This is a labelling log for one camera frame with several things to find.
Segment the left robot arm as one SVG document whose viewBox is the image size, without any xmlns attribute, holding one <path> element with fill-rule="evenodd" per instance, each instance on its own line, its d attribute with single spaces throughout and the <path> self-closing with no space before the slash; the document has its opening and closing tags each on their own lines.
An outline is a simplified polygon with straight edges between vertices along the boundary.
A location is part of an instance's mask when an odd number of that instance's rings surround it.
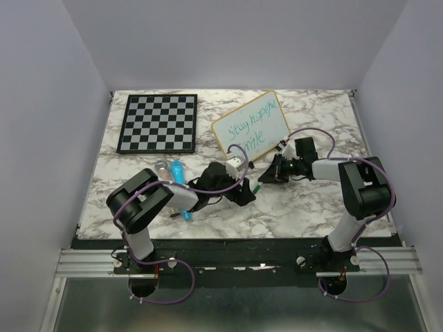
<svg viewBox="0 0 443 332">
<path fill-rule="evenodd" d="M 114 190 L 106 205 L 131 250 L 130 266 L 138 273 L 146 273 L 154 263 L 148 225 L 157 214 L 164 207 L 198 212 L 217 197 L 240 207 L 256 199 L 243 166 L 212 162 L 198 179 L 186 184 L 161 180 L 146 168 Z"/>
</svg>

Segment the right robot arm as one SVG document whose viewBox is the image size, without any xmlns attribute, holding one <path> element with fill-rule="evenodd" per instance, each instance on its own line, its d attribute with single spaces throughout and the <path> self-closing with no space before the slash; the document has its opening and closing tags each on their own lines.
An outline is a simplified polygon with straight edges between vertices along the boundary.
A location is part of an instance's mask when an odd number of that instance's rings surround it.
<svg viewBox="0 0 443 332">
<path fill-rule="evenodd" d="M 336 270 L 343 263 L 342 252 L 350 251 L 373 219 L 386 215 L 396 202 L 396 195 L 379 158 L 318 157 L 314 139 L 287 139 L 281 152 L 259 177 L 261 183 L 288 183 L 292 176 L 309 181 L 337 181 L 345 211 L 338 225 L 327 236 L 329 248 L 318 254 L 320 266 Z"/>
</svg>

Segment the yellow framed whiteboard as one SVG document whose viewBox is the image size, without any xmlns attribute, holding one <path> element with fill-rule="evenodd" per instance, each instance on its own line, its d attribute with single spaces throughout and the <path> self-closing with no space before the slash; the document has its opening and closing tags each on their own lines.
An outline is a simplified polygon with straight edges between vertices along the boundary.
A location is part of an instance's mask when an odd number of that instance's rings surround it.
<svg viewBox="0 0 443 332">
<path fill-rule="evenodd" d="M 290 129 L 275 91 L 267 91 L 211 124 L 224 153 L 239 145 L 254 161 L 274 149 Z"/>
</svg>

